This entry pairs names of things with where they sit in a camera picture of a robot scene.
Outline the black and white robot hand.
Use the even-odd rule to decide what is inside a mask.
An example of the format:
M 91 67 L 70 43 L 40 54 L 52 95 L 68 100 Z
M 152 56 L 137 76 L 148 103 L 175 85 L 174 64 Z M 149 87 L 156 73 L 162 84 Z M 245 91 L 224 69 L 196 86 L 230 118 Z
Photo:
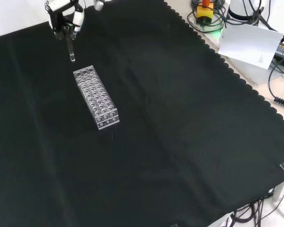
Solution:
M 78 0 L 47 0 L 44 4 L 48 13 L 49 26 L 56 39 L 64 38 L 64 28 L 69 27 L 71 37 L 74 39 L 81 30 L 84 22 L 85 11 Z M 63 13 L 74 7 L 73 20 L 70 21 Z

